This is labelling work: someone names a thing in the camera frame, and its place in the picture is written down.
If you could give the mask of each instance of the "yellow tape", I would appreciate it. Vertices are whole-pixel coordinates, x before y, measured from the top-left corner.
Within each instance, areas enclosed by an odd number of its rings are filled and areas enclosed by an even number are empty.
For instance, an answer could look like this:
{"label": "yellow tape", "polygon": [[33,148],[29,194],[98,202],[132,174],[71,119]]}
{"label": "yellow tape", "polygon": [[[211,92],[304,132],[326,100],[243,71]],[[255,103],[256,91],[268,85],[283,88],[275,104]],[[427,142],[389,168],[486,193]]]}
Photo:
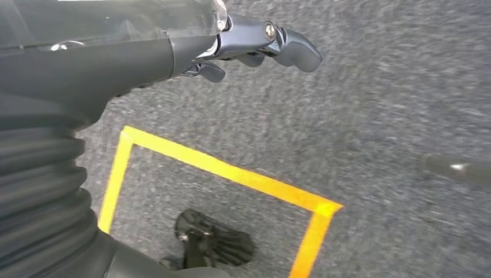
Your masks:
{"label": "yellow tape", "polygon": [[309,227],[296,254],[296,259],[290,271],[290,278],[308,278],[312,267],[320,251],[325,234],[331,223],[333,211],[330,217],[319,213],[313,213]]}
{"label": "yellow tape", "polygon": [[109,233],[111,229],[111,222],[133,144],[314,212],[290,273],[290,278],[309,277],[310,270],[329,228],[329,223],[334,214],[343,207],[341,204],[264,175],[232,166],[205,153],[128,126],[121,132],[101,208],[99,227],[102,231]]}
{"label": "yellow tape", "polygon": [[133,140],[124,131],[119,136],[119,144],[116,149],[116,155],[112,163],[111,175],[102,201],[101,213],[99,215],[99,228],[109,233],[111,230],[111,223],[114,217],[114,211],[116,210],[116,204],[118,202],[119,192],[123,185],[124,174],[128,161],[130,160],[131,147],[133,146]]}

